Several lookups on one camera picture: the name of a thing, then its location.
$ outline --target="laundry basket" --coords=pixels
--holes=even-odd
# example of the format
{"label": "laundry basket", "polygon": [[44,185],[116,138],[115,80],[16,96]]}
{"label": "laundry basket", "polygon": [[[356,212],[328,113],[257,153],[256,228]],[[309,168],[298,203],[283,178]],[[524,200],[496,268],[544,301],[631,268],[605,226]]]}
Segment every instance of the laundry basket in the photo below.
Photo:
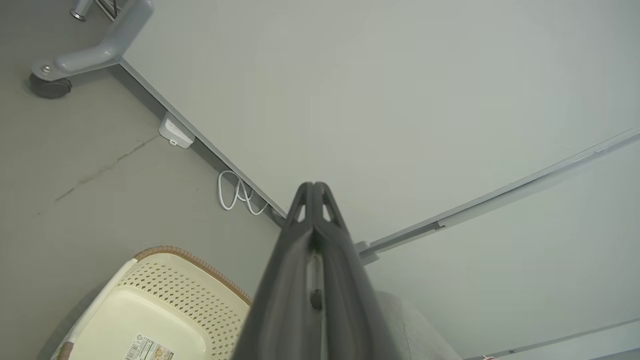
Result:
{"label": "laundry basket", "polygon": [[78,319],[52,359],[229,359],[250,299],[176,247],[135,255]]}

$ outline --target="metal leg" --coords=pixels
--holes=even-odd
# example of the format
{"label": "metal leg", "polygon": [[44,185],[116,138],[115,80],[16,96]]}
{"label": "metal leg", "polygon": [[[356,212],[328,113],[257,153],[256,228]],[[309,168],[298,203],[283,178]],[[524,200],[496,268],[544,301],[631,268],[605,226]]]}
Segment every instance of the metal leg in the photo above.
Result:
{"label": "metal leg", "polygon": [[31,72],[44,81],[54,81],[117,64],[153,11],[151,0],[130,0],[98,45],[36,61],[31,65]]}
{"label": "metal leg", "polygon": [[76,19],[80,21],[85,21],[86,17],[84,16],[86,15],[86,12],[89,11],[89,8],[91,7],[92,3],[93,3],[93,0],[78,0],[78,3],[76,4],[76,8],[71,9],[71,11],[69,12]]}

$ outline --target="wall outlet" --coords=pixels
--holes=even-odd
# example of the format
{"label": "wall outlet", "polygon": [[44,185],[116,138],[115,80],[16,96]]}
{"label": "wall outlet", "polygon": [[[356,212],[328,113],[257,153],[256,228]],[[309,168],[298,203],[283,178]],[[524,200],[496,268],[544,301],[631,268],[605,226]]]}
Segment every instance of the wall outlet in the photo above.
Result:
{"label": "wall outlet", "polygon": [[186,128],[186,126],[182,125],[182,123],[168,111],[164,115],[164,120],[162,121],[162,124],[160,124],[160,129],[158,131],[160,132],[160,135],[169,140],[171,145],[178,145],[183,149],[188,148],[196,138],[195,135]]}

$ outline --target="sticker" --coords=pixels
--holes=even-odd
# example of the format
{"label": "sticker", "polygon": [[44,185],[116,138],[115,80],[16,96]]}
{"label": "sticker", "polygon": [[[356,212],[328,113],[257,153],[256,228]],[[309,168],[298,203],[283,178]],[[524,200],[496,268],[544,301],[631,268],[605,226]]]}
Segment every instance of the sticker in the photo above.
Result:
{"label": "sticker", "polygon": [[138,334],[129,347],[125,360],[171,360],[173,352],[150,338]]}

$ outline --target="dark gray object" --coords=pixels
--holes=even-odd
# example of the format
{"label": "dark gray object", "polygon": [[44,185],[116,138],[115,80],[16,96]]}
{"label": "dark gray object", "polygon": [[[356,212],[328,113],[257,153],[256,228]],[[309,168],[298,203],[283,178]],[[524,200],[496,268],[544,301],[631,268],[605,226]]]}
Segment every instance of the dark gray object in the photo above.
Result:
{"label": "dark gray object", "polygon": [[[301,220],[300,213],[305,210]],[[329,220],[323,217],[323,210]],[[327,358],[399,359],[373,288],[324,183],[304,183],[264,272],[232,360],[318,358],[307,287],[313,253],[323,260]]]}
{"label": "dark gray object", "polygon": [[31,90],[40,97],[57,99],[67,95],[71,91],[71,81],[62,78],[54,81],[44,81],[34,74],[29,76]]}

